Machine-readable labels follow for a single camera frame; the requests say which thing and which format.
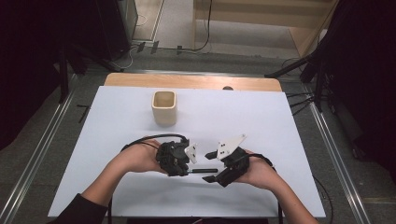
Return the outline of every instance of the person's left hand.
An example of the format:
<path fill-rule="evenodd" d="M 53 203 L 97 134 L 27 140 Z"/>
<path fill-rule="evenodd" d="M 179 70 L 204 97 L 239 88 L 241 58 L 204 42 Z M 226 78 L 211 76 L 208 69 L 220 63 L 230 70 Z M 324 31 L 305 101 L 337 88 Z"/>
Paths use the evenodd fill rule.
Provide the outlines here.
<path fill-rule="evenodd" d="M 160 164 L 155 160 L 160 145 L 155 139 L 146 140 L 143 144 L 136 144 L 124 149 L 113 161 L 120 165 L 125 173 L 142 173 L 147 171 L 165 173 L 161 169 Z"/>

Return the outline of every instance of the white tabletop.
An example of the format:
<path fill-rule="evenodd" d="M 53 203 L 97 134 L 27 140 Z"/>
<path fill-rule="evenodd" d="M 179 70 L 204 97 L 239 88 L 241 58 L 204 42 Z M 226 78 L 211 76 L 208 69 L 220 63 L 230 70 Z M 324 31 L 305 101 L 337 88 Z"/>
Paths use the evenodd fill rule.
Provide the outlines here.
<path fill-rule="evenodd" d="M 151 112 L 155 91 L 177 93 L 177 124 L 158 126 Z M 57 217 L 100 174 L 122 147 L 145 135 L 178 133 L 197 143 L 198 163 L 219 168 L 204 155 L 223 139 L 246 134 L 240 145 L 275 165 L 314 217 L 325 217 L 300 136 L 283 92 L 100 87 L 85 121 L 49 217 Z M 160 142 L 177 140 L 159 138 Z M 250 185 L 223 188 L 202 176 L 128 174 L 113 197 L 115 217 L 277 217 L 274 195 Z"/>

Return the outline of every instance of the metal rail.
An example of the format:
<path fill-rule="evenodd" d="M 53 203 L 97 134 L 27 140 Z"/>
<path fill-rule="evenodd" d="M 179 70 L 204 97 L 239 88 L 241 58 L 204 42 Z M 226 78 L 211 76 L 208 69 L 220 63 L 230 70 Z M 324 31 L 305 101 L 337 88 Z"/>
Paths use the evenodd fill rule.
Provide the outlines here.
<path fill-rule="evenodd" d="M 58 127 L 64 118 L 64 114 L 67 111 L 67 108 L 70 105 L 71 100 L 73 99 L 73 95 L 76 89 L 76 83 L 78 81 L 78 76 L 74 74 L 70 80 L 70 92 L 66 96 L 64 102 L 55 110 L 52 119 L 49 122 L 46 130 L 41 136 L 40 141 L 38 142 L 35 151 L 27 163 L 20 179 L 17 184 L 14 186 L 11 194 L 8 197 L 7 203 L 3 208 L 3 211 L 0 214 L 0 223 L 8 224 L 11 223 L 14 219 L 18 209 L 23 201 L 24 196 L 26 195 L 30 185 L 35 178 L 35 174 L 43 161 L 48 148 L 50 147 L 50 143 L 52 141 L 53 136 L 56 134 Z"/>
<path fill-rule="evenodd" d="M 311 92 L 312 90 L 303 85 L 304 91 Z M 326 145 L 326 148 L 329 152 L 330 158 L 332 159 L 332 164 L 334 165 L 335 172 L 340 179 L 341 185 L 346 194 L 346 198 L 349 202 L 350 208 L 352 209 L 352 213 L 355 216 L 357 223 L 359 224 L 370 224 L 370 218 L 367 215 L 367 212 L 364 208 L 363 202 L 361 200 L 361 196 L 358 193 L 358 190 L 353 183 L 352 178 L 347 170 L 346 165 L 338 151 L 338 147 L 332 138 L 332 134 L 327 126 L 326 120 L 323 117 L 322 113 L 318 112 L 317 107 L 314 103 L 310 105 L 311 112 L 314 115 L 315 121 L 318 125 L 320 133 L 322 135 L 323 141 Z"/>

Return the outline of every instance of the black sleeve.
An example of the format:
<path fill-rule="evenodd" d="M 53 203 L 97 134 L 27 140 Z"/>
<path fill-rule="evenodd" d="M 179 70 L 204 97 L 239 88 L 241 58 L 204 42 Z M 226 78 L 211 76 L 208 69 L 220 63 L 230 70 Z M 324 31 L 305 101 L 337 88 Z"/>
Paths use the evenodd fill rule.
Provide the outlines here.
<path fill-rule="evenodd" d="M 62 213 L 49 224 L 100 224 L 106 211 L 107 207 L 93 203 L 78 194 Z"/>

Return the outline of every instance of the black curtain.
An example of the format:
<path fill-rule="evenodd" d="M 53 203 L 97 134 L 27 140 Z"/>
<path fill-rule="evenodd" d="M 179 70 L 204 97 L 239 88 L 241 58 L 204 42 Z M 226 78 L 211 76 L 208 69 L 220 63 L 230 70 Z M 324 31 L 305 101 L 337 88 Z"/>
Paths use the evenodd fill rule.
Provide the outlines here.
<path fill-rule="evenodd" d="M 57 19 L 48 11 L 51 4 L 0 1 L 0 149 L 16 138 L 59 85 L 53 67 L 58 42 L 50 29 Z"/>
<path fill-rule="evenodd" d="M 325 62 L 329 89 L 361 128 L 352 142 L 396 181 L 395 12 L 393 0 L 341 0 L 302 80 Z"/>

